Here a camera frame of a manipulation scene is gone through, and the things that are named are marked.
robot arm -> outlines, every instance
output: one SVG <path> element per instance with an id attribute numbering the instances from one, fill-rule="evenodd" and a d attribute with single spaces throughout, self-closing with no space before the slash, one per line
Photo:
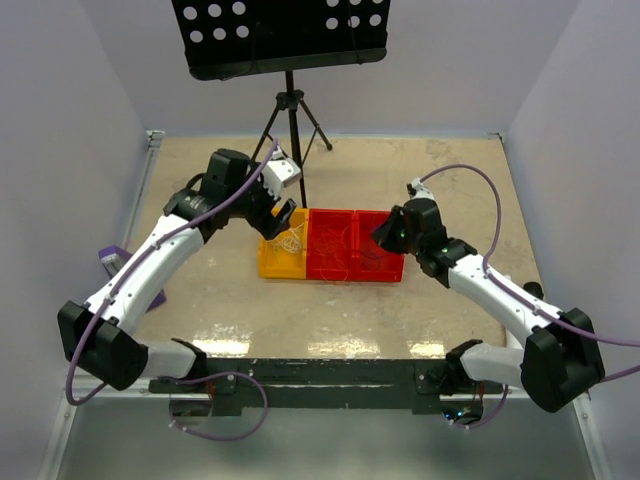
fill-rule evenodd
<path id="1" fill-rule="evenodd" d="M 67 360 L 71 360 L 80 337 L 90 320 L 102 308 L 78 365 L 117 390 L 129 387 L 140 377 L 183 378 L 196 374 L 196 359 L 203 356 L 194 346 L 180 341 L 147 342 L 133 339 L 140 319 L 158 292 L 175 271 L 204 246 L 214 232 L 230 218 L 244 218 L 266 239 L 275 238 L 289 228 L 295 203 L 289 199 L 276 217 L 271 213 L 284 188 L 296 182 L 300 168 L 280 149 L 249 186 L 228 208 L 197 225 L 189 226 L 203 214 L 227 200 L 246 181 L 249 169 L 255 169 L 244 154 L 218 150 L 210 159 L 206 173 L 199 174 L 172 196 L 151 235 L 111 281 L 80 306 L 67 302 L 58 313 L 58 325 Z M 193 187 L 200 180 L 200 188 Z M 182 229 L 160 245 L 170 232 Z M 118 295 L 111 298 L 114 285 L 124 282 Z M 106 308 L 101 307 L 105 299 Z"/>
<path id="2" fill-rule="evenodd" d="M 391 210 L 373 233 L 374 241 L 389 252 L 414 255 L 426 275 L 473 300 L 523 347 L 494 347 L 471 340 L 455 348 L 447 355 L 451 391 L 469 379 L 513 385 L 523 388 L 542 409 L 555 412 L 604 377 L 595 341 L 568 332 L 539 313 L 593 332 L 586 314 L 578 309 L 562 312 L 485 265 L 473 247 L 447 235 L 433 194 L 420 179 L 407 187 L 410 200 Z M 488 273 L 535 308 L 509 295 Z"/>

white enclosure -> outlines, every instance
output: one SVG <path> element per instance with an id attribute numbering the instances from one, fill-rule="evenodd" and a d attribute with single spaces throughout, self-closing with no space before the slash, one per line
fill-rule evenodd
<path id="1" fill-rule="evenodd" d="M 549 299 L 640 338 L 640 3 L 392 0 L 390 15 L 380 63 L 296 75 L 326 130 L 505 133 Z M 62 399 L 55 314 L 104 280 L 96 251 L 122 241 L 145 129 L 255 134 L 283 78 L 192 79 L 170 0 L 8 0 L 0 26 L 0 478 L 20 480 Z M 608 373 L 640 363 L 602 350 Z M 616 479 L 638 476 L 639 382 L 590 392 Z"/>

music stand tripod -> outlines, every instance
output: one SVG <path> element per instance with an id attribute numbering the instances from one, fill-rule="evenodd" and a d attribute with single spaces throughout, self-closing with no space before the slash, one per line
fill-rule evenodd
<path id="1" fill-rule="evenodd" d="M 276 95 L 276 106 L 273 109 L 271 117 L 269 117 L 267 126 L 264 128 L 264 132 L 262 132 L 260 141 L 258 142 L 258 145 L 256 146 L 251 159 L 255 161 L 255 159 L 258 157 L 260 149 L 262 148 L 262 145 L 264 144 L 264 141 L 267 138 L 273 140 L 273 137 L 270 134 L 271 127 L 273 127 L 273 123 L 278 117 L 278 114 L 287 110 L 289 112 L 289 132 L 291 134 L 291 158 L 294 162 L 296 162 L 296 164 L 302 171 L 302 178 L 300 178 L 300 197 L 302 200 L 302 208 L 307 208 L 307 192 L 304 185 L 304 164 L 307 160 L 307 156 L 309 155 L 309 150 L 311 150 L 311 145 L 313 144 L 313 140 L 316 137 L 316 133 L 320 134 L 320 137 L 327 147 L 327 150 L 333 150 L 333 145 L 331 145 L 331 142 L 329 142 L 329 139 L 322 131 L 322 128 L 318 124 L 318 121 L 311 113 L 311 110 L 309 110 L 307 103 L 304 101 L 304 92 L 302 90 L 294 89 L 292 71 L 285 72 L 285 80 L 287 90 Z M 309 117 L 309 120 L 313 125 L 313 134 L 311 135 L 311 140 L 309 140 L 309 145 L 307 146 L 304 157 L 302 156 L 302 151 L 300 149 L 300 132 L 298 130 L 297 115 L 298 105 L 302 107 L 304 113 L 307 114 L 307 117 Z"/>

black music stand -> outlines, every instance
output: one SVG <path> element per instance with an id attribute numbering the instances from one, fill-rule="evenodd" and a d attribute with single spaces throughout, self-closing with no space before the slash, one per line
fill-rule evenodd
<path id="1" fill-rule="evenodd" d="M 291 158 L 302 168 L 316 133 L 333 147 L 294 89 L 293 71 L 377 62 L 386 53 L 390 0 L 172 0 L 189 72 L 198 80 L 285 72 L 286 91 L 258 142 L 258 154 L 279 112 L 289 113 Z M 298 105 L 314 126 L 302 157 Z M 304 175 L 302 206 L 307 207 Z"/>

table surface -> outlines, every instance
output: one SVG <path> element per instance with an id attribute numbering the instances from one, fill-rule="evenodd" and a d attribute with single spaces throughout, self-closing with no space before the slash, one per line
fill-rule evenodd
<path id="1" fill-rule="evenodd" d="M 452 163 L 483 169 L 503 203 L 502 237 L 492 265 L 523 284 L 538 279 L 531 245 L 498 139 L 348 138 L 311 147 L 305 167 L 310 207 L 389 210 L 408 197 L 416 176 Z M 167 138 L 145 195 L 131 248 L 149 235 L 169 197 L 205 171 L 218 148 L 251 154 L 255 138 Z M 282 139 L 285 149 L 289 143 Z M 495 200 L 465 170 L 429 181 L 449 234 L 485 252 Z M 287 192 L 298 204 L 299 192 Z M 504 345 L 504 329 L 470 300 L 426 277 L 407 257 L 398 284 L 265 280 L 259 235 L 231 221 L 169 280 L 167 302 L 143 318 L 139 340 L 173 337 L 211 356 L 285 358 L 439 358 L 470 338 Z"/>

